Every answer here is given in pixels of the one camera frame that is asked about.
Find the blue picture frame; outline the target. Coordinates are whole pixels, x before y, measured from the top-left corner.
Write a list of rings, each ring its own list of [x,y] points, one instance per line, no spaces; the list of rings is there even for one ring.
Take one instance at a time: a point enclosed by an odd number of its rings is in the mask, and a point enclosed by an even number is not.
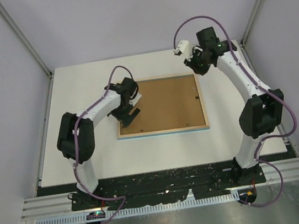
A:
[[[128,127],[118,127],[118,139],[208,130],[209,118],[197,75],[161,76],[137,81],[140,113]]]

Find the left aluminium post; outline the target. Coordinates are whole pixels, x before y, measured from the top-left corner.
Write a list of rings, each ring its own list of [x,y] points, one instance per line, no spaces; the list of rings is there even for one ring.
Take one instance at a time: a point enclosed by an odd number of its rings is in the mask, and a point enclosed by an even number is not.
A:
[[[4,7],[4,5],[1,3],[1,1],[0,1],[0,17],[8,25],[9,29],[17,37],[19,42],[26,48],[27,52],[31,55],[31,57],[36,62],[36,64],[38,64],[40,69],[44,72],[44,74],[46,74],[47,78],[49,79],[52,78],[52,71],[50,70],[50,68],[48,68],[47,64],[40,57],[38,52],[35,50],[35,48],[28,40],[28,38],[25,36],[25,34],[22,32],[21,28],[15,22],[13,17],[11,17],[11,15]]]

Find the aluminium rail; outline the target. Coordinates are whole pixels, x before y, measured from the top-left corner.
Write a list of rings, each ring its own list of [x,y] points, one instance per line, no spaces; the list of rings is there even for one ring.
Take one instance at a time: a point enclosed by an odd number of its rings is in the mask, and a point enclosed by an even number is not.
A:
[[[299,180],[299,157],[273,161],[270,166],[262,163],[260,167],[266,179],[265,184],[280,182],[277,171],[281,172],[285,182]],[[22,221],[55,217],[73,212],[72,200],[68,198],[67,193],[26,199],[22,210]]]

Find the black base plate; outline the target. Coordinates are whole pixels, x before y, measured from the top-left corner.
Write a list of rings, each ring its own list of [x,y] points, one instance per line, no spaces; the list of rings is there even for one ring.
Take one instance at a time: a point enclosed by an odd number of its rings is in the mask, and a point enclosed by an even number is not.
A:
[[[209,198],[228,193],[229,188],[263,184],[266,177],[261,166],[240,169],[235,161],[225,161],[198,166],[160,170],[155,172],[104,178],[99,180],[90,196],[75,184],[50,186],[37,190],[37,196],[65,193],[71,201],[72,211],[106,207],[116,210],[124,196],[123,208],[139,208],[146,205],[173,204],[186,199],[189,192],[195,199]]]

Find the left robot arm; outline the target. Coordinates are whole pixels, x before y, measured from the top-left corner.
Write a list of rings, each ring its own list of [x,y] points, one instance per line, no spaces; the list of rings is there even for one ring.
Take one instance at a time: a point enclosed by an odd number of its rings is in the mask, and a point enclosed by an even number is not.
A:
[[[92,208],[98,207],[103,198],[92,166],[94,128],[110,115],[122,127],[128,127],[140,113],[135,105],[142,97],[136,81],[128,77],[118,84],[109,83],[104,89],[104,94],[82,113],[63,114],[57,139],[57,149],[70,160],[76,178],[76,199],[71,200]]]

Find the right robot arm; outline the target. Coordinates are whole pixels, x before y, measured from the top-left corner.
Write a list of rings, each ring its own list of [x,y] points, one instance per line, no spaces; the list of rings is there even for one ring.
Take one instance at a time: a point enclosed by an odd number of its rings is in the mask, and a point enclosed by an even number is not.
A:
[[[184,64],[195,74],[205,75],[217,67],[226,75],[244,100],[239,117],[243,131],[239,152],[232,162],[232,179],[239,185],[250,183],[259,174],[259,153],[266,139],[281,123],[284,94],[259,80],[230,41],[221,41],[212,27],[197,32],[198,45],[182,40],[174,53],[185,57]]]

